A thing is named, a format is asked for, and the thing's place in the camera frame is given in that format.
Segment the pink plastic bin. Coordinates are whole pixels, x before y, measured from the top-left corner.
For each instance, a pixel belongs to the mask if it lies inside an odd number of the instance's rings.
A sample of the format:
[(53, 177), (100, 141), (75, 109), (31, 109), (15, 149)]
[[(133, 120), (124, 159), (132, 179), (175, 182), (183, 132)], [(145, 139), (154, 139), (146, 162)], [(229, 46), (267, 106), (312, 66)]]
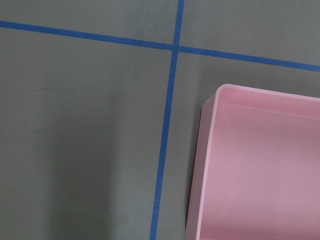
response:
[(202, 106), (189, 240), (320, 237), (320, 100), (233, 84)]

